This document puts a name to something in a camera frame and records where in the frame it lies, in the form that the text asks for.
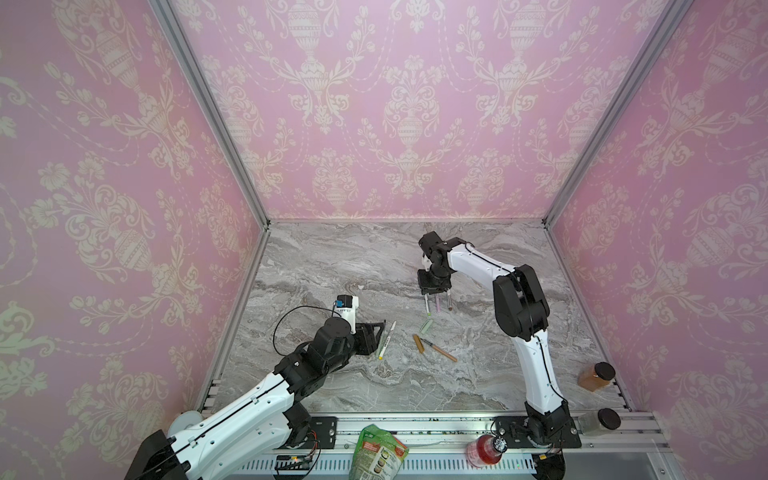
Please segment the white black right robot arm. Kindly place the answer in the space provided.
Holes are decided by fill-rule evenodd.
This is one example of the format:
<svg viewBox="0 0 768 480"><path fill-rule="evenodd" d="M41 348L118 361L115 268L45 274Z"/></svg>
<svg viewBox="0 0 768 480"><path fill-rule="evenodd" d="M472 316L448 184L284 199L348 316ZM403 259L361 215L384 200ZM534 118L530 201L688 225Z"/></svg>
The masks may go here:
<svg viewBox="0 0 768 480"><path fill-rule="evenodd" d="M556 380L549 352L550 307L535 270L480 253L458 237L428 232L419 240L424 267L417 271L421 294L447 293L452 276L463 274L487 288L495 320L515 345L525 385L525 428L531 444L575 449L581 439L568 400Z"/></svg>

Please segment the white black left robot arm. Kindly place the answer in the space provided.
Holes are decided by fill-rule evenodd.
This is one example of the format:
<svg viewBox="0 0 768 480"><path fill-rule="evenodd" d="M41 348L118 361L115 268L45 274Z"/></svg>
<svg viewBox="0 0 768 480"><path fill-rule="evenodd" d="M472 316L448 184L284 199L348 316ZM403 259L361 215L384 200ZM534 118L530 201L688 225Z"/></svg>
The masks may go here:
<svg viewBox="0 0 768 480"><path fill-rule="evenodd" d="M351 327L338 316L314 338L282 357L250 391L215 414L167 435L158 430L140 444L128 479L224 479L252 457L301 445L311 415L301 401L356 355L375 353L384 322Z"/></svg>

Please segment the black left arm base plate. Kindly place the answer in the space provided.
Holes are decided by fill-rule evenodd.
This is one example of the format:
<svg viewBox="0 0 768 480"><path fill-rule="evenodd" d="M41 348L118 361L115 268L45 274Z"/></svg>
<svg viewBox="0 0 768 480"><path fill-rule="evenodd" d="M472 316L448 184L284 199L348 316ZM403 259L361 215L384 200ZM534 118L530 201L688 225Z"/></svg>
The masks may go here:
<svg viewBox="0 0 768 480"><path fill-rule="evenodd" d="M308 425L296 434L291 434L285 447L288 449L333 449L339 418L336 416L313 416Z"/></svg>

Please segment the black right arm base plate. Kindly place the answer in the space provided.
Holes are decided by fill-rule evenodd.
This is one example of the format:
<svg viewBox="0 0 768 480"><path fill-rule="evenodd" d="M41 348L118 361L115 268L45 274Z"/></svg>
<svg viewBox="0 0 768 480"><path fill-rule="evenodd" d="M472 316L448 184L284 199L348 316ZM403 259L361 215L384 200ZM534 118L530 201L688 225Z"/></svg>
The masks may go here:
<svg viewBox="0 0 768 480"><path fill-rule="evenodd" d="M572 418L544 420L520 415L497 416L491 432L505 440L509 449L579 449L582 441Z"/></svg>

